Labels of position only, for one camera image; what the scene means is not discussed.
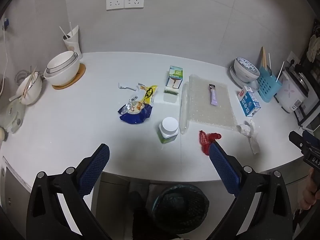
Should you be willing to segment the person right hand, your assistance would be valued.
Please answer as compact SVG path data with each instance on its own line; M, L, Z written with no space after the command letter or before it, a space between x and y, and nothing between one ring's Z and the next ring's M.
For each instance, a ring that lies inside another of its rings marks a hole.
M316 183L313 181L313 174L314 168L310 168L305 189L302 192L302 199L299 202L302 210L309 210L319 200L319 191L317 190Z

